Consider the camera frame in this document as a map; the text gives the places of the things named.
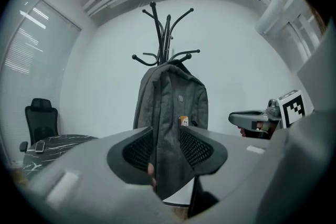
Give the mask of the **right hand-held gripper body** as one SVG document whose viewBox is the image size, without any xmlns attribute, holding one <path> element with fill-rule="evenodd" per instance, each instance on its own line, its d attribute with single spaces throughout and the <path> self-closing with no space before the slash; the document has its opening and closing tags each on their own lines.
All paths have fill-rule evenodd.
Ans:
<svg viewBox="0 0 336 224">
<path fill-rule="evenodd" d="M 277 129 L 289 128 L 305 116 L 305 102 L 301 90 L 292 90 L 277 99 L 270 99 L 266 108 L 268 134 Z"/>
</svg>

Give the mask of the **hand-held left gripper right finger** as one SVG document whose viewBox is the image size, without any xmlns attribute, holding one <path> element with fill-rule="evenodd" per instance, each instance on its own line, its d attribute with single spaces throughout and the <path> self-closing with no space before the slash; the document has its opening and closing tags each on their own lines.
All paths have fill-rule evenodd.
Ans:
<svg viewBox="0 0 336 224">
<path fill-rule="evenodd" d="M 278 138 L 260 140 L 182 127 L 195 173 L 185 224 L 271 224 L 266 193 L 278 168 Z"/>
</svg>

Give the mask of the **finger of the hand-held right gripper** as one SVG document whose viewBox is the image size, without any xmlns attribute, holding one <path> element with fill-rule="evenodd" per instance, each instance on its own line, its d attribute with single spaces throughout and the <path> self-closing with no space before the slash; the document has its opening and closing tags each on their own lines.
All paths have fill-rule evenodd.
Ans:
<svg viewBox="0 0 336 224">
<path fill-rule="evenodd" d="M 267 122 L 268 115 L 265 110 L 247 110 L 232 112 L 228 120 L 231 124 L 246 130 L 259 130 L 258 122 Z"/>
</svg>

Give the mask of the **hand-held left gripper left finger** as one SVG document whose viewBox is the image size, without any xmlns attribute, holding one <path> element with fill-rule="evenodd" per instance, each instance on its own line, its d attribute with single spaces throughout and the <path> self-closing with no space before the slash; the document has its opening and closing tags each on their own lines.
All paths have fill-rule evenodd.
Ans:
<svg viewBox="0 0 336 224">
<path fill-rule="evenodd" d="M 21 194 L 51 224 L 182 224 L 162 203 L 147 168 L 151 127 L 75 146 Z"/>
</svg>

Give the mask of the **dark grey backpack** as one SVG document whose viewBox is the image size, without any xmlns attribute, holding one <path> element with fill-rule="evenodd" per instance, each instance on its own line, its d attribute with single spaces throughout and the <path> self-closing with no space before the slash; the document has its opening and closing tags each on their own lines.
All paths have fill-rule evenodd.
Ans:
<svg viewBox="0 0 336 224">
<path fill-rule="evenodd" d="M 156 193 L 165 200 L 194 178 L 180 149 L 179 120 L 208 128 L 208 96 L 205 85 L 178 60 L 150 68 L 143 76 L 133 121 L 134 129 L 152 127 Z"/>
</svg>

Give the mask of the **black coat stand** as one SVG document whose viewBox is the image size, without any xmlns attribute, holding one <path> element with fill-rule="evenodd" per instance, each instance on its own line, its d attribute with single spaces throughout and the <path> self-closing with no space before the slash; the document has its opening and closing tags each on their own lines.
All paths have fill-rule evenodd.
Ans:
<svg viewBox="0 0 336 224">
<path fill-rule="evenodd" d="M 179 67 L 181 70 L 183 70 L 188 75 L 191 75 L 191 73 L 187 70 L 187 68 L 183 65 L 183 62 L 186 60 L 191 59 L 192 54 L 194 53 L 200 53 L 200 50 L 189 50 L 189 51 L 183 51 L 179 52 L 177 54 L 174 54 L 171 58 L 169 58 L 169 51 L 170 51 L 170 43 L 173 39 L 172 32 L 175 26 L 188 14 L 194 11 L 194 8 L 190 8 L 187 12 L 185 12 L 182 16 L 180 16 L 174 23 L 171 25 L 171 15 L 168 14 L 166 18 L 166 24 L 165 27 L 161 24 L 161 22 L 158 19 L 157 16 L 157 10 L 156 10 L 156 2 L 151 2 L 150 7 L 152 8 L 152 14 L 146 11 L 146 9 L 143 9 L 142 12 L 150 16 L 154 19 L 155 28 L 157 32 L 157 36 L 159 39 L 159 48 L 157 54 L 151 54 L 151 53 L 143 53 L 143 55 L 147 56 L 153 56 L 155 58 L 154 63 L 147 63 L 140 59 L 137 55 L 133 54 L 132 59 L 138 61 L 139 63 L 148 66 L 153 67 L 155 65 L 159 66 L 161 64 L 164 64 L 166 62 L 172 63 L 175 66 Z"/>
</svg>

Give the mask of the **person's right hand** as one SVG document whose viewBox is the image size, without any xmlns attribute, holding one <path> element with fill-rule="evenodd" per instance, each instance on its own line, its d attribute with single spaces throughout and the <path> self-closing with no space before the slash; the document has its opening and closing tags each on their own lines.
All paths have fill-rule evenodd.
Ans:
<svg viewBox="0 0 336 224">
<path fill-rule="evenodd" d="M 260 138 L 261 136 L 261 132 L 260 131 L 251 131 L 251 130 L 247 130 L 244 129 L 242 127 L 239 127 L 240 133 L 242 135 L 242 137 L 248 137 L 248 138 Z"/>
</svg>

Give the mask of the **person's left hand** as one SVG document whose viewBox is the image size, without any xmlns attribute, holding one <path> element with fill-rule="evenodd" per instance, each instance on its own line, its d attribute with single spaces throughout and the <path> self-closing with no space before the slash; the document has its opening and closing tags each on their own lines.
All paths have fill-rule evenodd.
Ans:
<svg viewBox="0 0 336 224">
<path fill-rule="evenodd" d="M 148 163 L 147 173 L 151 177 L 151 181 L 152 181 L 151 185 L 152 185 L 154 192 L 156 192 L 156 179 L 154 178 L 155 170 L 154 170 L 154 166 L 151 163 Z"/>
</svg>

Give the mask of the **black marble round table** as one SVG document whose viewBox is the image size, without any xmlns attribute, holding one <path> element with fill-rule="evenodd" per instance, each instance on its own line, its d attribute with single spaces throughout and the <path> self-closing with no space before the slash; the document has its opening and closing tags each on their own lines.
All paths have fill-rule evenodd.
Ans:
<svg viewBox="0 0 336 224">
<path fill-rule="evenodd" d="M 54 137 L 47 137 L 44 141 L 44 151 L 37 153 L 35 151 L 36 143 L 27 149 L 23 159 L 23 172 L 25 178 L 30 181 L 46 166 L 63 156 L 73 147 L 97 139 L 94 136 L 67 134 Z"/>
</svg>

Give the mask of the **person's top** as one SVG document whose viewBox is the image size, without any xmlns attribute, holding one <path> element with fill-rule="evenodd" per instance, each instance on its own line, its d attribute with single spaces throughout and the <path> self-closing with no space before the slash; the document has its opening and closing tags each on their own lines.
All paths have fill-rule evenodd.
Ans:
<svg viewBox="0 0 336 224">
<path fill-rule="evenodd" d="M 336 224 L 336 21 L 299 73 L 314 111 L 293 124 L 255 224 Z"/>
</svg>

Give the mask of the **black mesh office chair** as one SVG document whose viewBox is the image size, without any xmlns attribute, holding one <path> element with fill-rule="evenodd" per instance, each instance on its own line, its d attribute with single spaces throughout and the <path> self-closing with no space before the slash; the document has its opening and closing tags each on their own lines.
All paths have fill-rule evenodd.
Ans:
<svg viewBox="0 0 336 224">
<path fill-rule="evenodd" d="M 25 117 L 29 129 L 30 144 L 34 145 L 48 137 L 58 136 L 58 110 L 48 99 L 33 98 L 25 107 Z"/>
</svg>

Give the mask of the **white wrapped pipe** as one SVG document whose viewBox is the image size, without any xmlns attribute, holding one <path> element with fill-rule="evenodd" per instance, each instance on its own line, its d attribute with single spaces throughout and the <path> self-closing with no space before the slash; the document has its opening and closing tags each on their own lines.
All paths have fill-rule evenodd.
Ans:
<svg viewBox="0 0 336 224">
<path fill-rule="evenodd" d="M 296 0 L 272 0 L 255 26 L 257 33 L 263 35 L 269 32 L 274 23 L 284 13 L 289 13 L 290 6 Z"/>
</svg>

